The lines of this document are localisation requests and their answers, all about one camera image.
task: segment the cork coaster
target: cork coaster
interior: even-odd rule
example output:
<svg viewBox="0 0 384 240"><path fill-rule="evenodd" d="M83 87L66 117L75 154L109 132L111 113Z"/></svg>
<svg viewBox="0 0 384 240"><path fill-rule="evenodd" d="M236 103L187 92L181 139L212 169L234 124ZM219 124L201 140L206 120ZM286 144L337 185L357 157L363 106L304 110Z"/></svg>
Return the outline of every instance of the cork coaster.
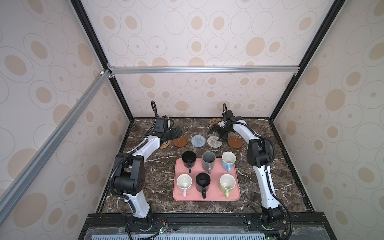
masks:
<svg viewBox="0 0 384 240"><path fill-rule="evenodd" d="M172 143L176 147L185 147L188 143L188 138L186 136L182 136L181 138L173 140Z"/></svg>
<svg viewBox="0 0 384 240"><path fill-rule="evenodd" d="M170 141L166 141L166 142L163 143L163 145L161 145L159 148L160 148L160 149L164 149L164 148L166 148L166 147L169 146L169 143L170 143Z"/></svg>
<svg viewBox="0 0 384 240"><path fill-rule="evenodd" d="M239 149L243 146L243 140L239 137L232 136L228 138L228 145L233 149Z"/></svg>
<svg viewBox="0 0 384 240"><path fill-rule="evenodd" d="M217 136L210 136L207 140L208 145L214 148L220 147L223 144L223 142L219 142L217 139L218 139Z"/></svg>
<svg viewBox="0 0 384 240"><path fill-rule="evenodd" d="M209 125L212 126L213 124L218 124L219 122L221 122L221 119L220 118L212 118L211 120L209 120Z"/></svg>

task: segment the gray knitted coaster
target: gray knitted coaster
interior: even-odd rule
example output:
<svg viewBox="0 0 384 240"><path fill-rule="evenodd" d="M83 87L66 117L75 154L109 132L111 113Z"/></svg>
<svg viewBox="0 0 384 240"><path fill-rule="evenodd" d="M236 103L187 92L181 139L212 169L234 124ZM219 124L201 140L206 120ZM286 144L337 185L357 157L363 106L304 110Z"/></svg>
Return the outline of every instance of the gray knitted coaster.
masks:
<svg viewBox="0 0 384 240"><path fill-rule="evenodd" d="M220 147L223 144L223 142L219 142L217 139L218 137L216 136L210 136L207 140L208 145L214 148Z"/></svg>
<svg viewBox="0 0 384 240"><path fill-rule="evenodd" d="M205 137L201 135L196 135L191 140L192 145L195 147L202 147L205 145Z"/></svg>

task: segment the enclosure wall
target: enclosure wall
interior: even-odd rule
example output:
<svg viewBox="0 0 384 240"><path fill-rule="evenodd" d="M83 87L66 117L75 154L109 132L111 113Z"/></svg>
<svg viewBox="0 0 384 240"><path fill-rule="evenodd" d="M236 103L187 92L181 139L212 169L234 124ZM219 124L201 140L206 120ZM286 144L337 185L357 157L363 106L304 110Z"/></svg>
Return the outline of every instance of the enclosure wall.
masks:
<svg viewBox="0 0 384 240"><path fill-rule="evenodd" d="M349 1L275 120L338 239L384 239L384 1Z"/></svg>
<svg viewBox="0 0 384 240"><path fill-rule="evenodd" d="M67 114L79 109L101 70L66 0L1 1L0 199ZM1 225L1 240L77 239L128 125L108 79L100 85Z"/></svg>
<svg viewBox="0 0 384 240"><path fill-rule="evenodd" d="M66 0L0 3L0 195L101 65Z"/></svg>
<svg viewBox="0 0 384 240"><path fill-rule="evenodd" d="M94 213L128 119L102 85L0 228L0 240L77 239Z"/></svg>
<svg viewBox="0 0 384 240"><path fill-rule="evenodd" d="M298 65L333 0L82 0L111 66ZM120 74L135 117L269 117L292 73Z"/></svg>

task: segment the dark brown marble surface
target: dark brown marble surface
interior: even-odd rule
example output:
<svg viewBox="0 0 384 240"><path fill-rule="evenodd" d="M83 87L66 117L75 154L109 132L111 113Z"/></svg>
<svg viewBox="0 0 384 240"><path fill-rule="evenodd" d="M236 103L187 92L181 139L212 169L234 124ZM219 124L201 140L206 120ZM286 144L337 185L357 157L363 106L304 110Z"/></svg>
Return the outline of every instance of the dark brown marble surface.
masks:
<svg viewBox="0 0 384 240"><path fill-rule="evenodd" d="M187 136L186 147L177 148L172 143L165 149L157 149L145 162L145 186L144 195L155 213L170 212L253 212L253 205L261 212L261 195L256 174L246 160L247 146L234 150L226 142L219 148L211 148L207 143L201 148L194 147L191 139L199 134L206 139L209 129L209 119L174 119L174 125L180 126L183 135ZM271 164L271 174L277 197L282 199L290 212L306 212L304 202L296 187L295 181L277 144L271 127L264 119L246 119L248 125L262 136L269 137L276 146L275 161ZM136 119L125 147L129 151L142 141L142 135L150 128L153 119ZM221 202L177 202L173 199L173 185L175 175L175 162L185 151L194 151L197 157L201 157L205 151L212 151L216 157L226 151L232 151L236 157L236 171L240 187L241 197L238 201ZM130 212L130 208L124 199L106 194L101 213Z"/></svg>

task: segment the black mug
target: black mug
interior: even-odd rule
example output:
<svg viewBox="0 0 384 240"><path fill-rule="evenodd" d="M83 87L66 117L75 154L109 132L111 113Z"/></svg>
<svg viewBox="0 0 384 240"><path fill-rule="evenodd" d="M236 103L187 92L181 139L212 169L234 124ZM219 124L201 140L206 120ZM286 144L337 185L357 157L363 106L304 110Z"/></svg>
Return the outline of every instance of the black mug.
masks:
<svg viewBox="0 0 384 240"><path fill-rule="evenodd" d="M196 153L186 151L181 155L181 159L183 160L184 166L188 168L188 171L192 172L192 168L196 163Z"/></svg>
<svg viewBox="0 0 384 240"><path fill-rule="evenodd" d="M203 199L207 198L207 191L211 178L205 172L201 172L196 176L196 189L203 194Z"/></svg>

